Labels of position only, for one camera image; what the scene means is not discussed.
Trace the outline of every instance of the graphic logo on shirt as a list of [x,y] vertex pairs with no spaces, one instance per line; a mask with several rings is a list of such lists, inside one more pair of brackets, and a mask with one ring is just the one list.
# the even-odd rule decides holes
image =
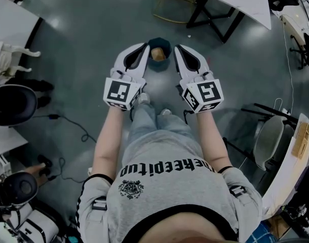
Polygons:
[[126,181],[123,180],[123,183],[119,186],[119,192],[121,196],[126,196],[128,199],[137,199],[140,197],[140,194],[143,192],[143,185],[140,184],[140,181]]

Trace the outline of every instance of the gray concrete floor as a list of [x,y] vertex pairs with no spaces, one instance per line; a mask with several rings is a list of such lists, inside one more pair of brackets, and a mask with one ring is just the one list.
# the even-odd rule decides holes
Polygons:
[[[272,17],[272,30],[267,30],[245,16],[226,44],[207,26],[186,29],[185,25],[163,21],[151,14],[156,0],[25,0],[23,7],[45,21],[31,46],[41,51],[40,58],[29,58],[26,65],[33,68],[26,78],[44,79],[55,86],[52,102],[36,115],[64,114],[82,124],[95,138],[105,120],[108,107],[102,100],[105,78],[109,76],[118,53],[130,45],[162,37],[171,45],[189,46],[208,58],[214,76],[220,79],[225,101],[214,112],[223,136],[243,149],[252,148],[252,136],[259,116],[240,111],[257,102],[273,107],[274,100],[283,99],[283,107],[291,107],[291,85],[283,27]],[[210,0],[207,6],[213,14],[225,13],[228,6]],[[164,1],[160,12],[168,17],[188,19],[189,5],[181,1]],[[222,30],[232,19],[217,20]],[[288,48],[292,45],[286,34]],[[309,68],[298,70],[297,55],[289,52],[294,85],[293,115],[300,112],[309,117]],[[145,74],[152,102],[159,112],[169,107],[182,117],[187,108],[178,96],[175,85],[179,76],[174,61],[166,71],[148,68]],[[197,133],[196,118],[188,115],[188,123]],[[130,121],[126,113],[124,141]],[[58,159],[66,159],[64,177],[84,180],[92,165],[94,142],[80,141],[82,131],[65,120],[34,118],[19,126],[18,131],[29,141],[23,148],[22,160],[34,164],[39,153],[54,162],[53,174],[58,174]],[[238,167],[244,156],[229,150],[231,162]],[[249,179],[259,171],[246,161],[242,170]],[[38,197],[54,207],[65,219],[74,216],[81,184],[59,177],[44,185]]]

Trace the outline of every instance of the gray t-shirt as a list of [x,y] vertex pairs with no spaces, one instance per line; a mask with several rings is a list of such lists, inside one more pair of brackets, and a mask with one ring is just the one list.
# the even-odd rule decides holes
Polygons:
[[159,130],[128,146],[114,181],[85,181],[76,218],[85,243],[130,243],[181,212],[200,214],[225,239],[245,242],[261,221],[262,201],[240,170],[216,173],[197,142]]

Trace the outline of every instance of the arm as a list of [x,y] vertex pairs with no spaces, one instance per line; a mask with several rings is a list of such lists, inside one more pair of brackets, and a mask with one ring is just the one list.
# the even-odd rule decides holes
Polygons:
[[197,114],[204,159],[216,170],[232,166],[222,137],[210,111]]
[[92,175],[103,174],[115,179],[122,138],[123,112],[110,107],[97,139]]

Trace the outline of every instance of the black table leg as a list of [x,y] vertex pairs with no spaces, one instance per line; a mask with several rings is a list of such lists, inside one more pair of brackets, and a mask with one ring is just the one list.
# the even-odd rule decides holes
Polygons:
[[[235,28],[238,26],[238,24],[241,22],[242,18],[244,17],[244,13],[238,12],[236,18],[232,22],[229,29],[226,31],[225,35],[222,35],[220,30],[217,28],[217,26],[213,23],[214,19],[220,19],[220,18],[228,18],[232,15],[232,13],[235,11],[235,8],[231,8],[227,14],[224,15],[218,15],[218,16],[212,16],[209,11],[205,8],[205,4],[208,0],[196,0],[196,9],[194,13],[192,14],[189,22],[186,25],[186,28],[192,28],[204,24],[209,24],[213,30],[216,32],[216,34],[219,36],[219,38],[222,40],[223,43],[225,43],[231,36],[231,34],[234,32]],[[200,15],[200,12],[204,12],[206,16],[208,17],[208,20],[195,22],[198,16]]]

